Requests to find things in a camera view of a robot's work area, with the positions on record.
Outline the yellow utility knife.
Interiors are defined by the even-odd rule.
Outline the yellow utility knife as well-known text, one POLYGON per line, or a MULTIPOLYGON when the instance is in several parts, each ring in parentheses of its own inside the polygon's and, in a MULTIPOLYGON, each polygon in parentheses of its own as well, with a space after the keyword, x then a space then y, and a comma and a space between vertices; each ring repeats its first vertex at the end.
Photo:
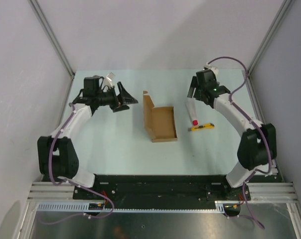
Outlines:
POLYGON ((204 130, 204 129, 214 129, 215 125, 212 123, 207 123, 207 124, 201 124, 201 125, 196 125, 193 127, 190 127, 188 131, 199 131, 199 130, 204 130))

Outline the white tube red cap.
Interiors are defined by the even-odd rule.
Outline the white tube red cap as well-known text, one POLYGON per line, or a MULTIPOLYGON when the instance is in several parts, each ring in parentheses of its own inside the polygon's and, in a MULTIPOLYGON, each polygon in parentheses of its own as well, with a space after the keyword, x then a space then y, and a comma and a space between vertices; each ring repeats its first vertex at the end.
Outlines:
POLYGON ((198 120, 197 120, 197 114, 196 114, 196 109, 195 109, 195 102, 193 98, 187 98, 187 101, 185 103, 191 123, 193 126, 198 125, 198 120))

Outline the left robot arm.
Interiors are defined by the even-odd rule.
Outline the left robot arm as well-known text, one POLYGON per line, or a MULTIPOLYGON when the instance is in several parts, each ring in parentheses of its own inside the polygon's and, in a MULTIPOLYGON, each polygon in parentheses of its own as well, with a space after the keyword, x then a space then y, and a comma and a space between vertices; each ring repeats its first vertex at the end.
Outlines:
POLYGON ((72 139, 99 107, 109 106, 116 113, 138 103, 121 82, 113 85, 113 77, 110 73, 106 77, 84 78, 83 88, 69 104, 70 116, 53 133, 41 136, 37 141, 40 173, 49 176, 54 185, 58 184, 55 179, 60 178, 84 187, 83 192, 90 199, 100 196, 101 186, 94 182, 93 173, 80 167, 72 139))

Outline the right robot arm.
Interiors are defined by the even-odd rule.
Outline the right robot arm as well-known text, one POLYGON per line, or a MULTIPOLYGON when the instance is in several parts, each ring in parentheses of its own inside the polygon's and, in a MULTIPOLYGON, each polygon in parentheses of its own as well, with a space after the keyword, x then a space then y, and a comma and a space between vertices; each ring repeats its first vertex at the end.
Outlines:
POLYGON ((205 68, 192 77, 187 97, 204 102, 218 111, 235 128, 241 137, 237 150, 238 162, 225 176, 221 195, 232 200, 239 188, 253 174, 270 174, 272 160, 277 157, 276 129, 273 124, 252 119, 231 99, 230 91, 219 85, 217 70, 205 68))

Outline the brown cardboard express box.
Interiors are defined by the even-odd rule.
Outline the brown cardboard express box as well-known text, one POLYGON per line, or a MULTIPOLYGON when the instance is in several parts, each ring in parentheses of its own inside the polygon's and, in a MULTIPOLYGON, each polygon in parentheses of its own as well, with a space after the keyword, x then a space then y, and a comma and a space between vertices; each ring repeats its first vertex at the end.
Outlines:
POLYGON ((177 141, 174 107, 156 107, 143 91, 144 128, 153 143, 177 141))

